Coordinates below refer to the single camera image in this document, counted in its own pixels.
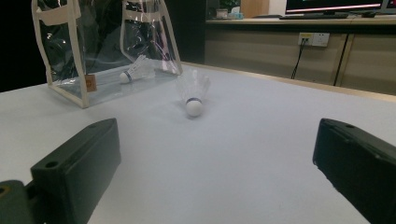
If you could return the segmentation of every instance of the wall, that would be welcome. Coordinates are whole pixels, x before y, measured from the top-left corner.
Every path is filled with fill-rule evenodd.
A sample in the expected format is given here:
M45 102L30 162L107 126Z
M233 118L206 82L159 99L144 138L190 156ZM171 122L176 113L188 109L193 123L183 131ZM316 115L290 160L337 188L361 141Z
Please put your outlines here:
M270 0L270 9L268 14L285 15L286 0Z

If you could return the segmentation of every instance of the desk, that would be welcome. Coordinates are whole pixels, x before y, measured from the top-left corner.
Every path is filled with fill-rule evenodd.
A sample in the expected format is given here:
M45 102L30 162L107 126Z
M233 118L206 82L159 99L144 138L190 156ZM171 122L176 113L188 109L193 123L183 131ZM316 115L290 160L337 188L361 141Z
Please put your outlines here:
M313 164L318 124L396 145L395 97L196 66L183 63L211 78L196 119L173 81L86 109L46 85L0 93L0 180L27 184L53 149L116 118L122 163L91 224L368 223Z
M206 21L209 30L243 30L272 32L317 32L332 34L396 34L396 15L380 15L374 18L349 16L337 20L280 20L243 19L226 21Z

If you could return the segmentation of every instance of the wooden panel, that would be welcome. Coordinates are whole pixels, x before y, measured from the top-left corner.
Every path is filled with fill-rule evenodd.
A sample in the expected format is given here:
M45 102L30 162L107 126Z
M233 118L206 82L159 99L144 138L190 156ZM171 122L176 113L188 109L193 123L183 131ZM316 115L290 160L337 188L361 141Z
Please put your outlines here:
M352 44L353 44L353 38L355 37L355 35L350 34L350 35L343 35L343 39L345 40L345 48L343 50L343 55L341 57L340 61L340 66L336 71L336 80L334 83L334 86L341 86L341 82L343 80L344 77L344 73L346 71L346 67L347 67L347 59L349 58L349 53L350 50L352 48Z
M206 30L205 64L290 78L299 55L298 36ZM305 46L295 79L332 85L340 41L341 35L331 34L327 48Z
M268 14L269 0L241 0L241 12L245 18Z
M340 86L396 95L396 35L355 35Z

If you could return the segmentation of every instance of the electrical socket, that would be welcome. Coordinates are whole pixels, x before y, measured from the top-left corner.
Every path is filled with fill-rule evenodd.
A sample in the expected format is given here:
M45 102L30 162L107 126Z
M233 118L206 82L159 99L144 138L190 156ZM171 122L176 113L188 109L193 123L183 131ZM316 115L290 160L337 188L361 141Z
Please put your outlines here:
M301 43L303 43L303 39L306 39L305 45L311 46L313 38L314 33L300 33L300 36L298 38L298 45L301 45Z
M312 46L327 47L327 43L329 42L329 37L330 34L314 33Z

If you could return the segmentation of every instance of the computer screen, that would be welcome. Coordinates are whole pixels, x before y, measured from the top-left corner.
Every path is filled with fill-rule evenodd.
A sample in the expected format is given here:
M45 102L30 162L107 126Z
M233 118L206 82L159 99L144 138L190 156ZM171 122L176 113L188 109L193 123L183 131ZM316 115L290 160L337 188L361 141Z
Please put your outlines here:
M382 2L383 0L287 0L285 14L370 11L380 9Z
M396 0L384 0L380 12L386 14L396 14Z

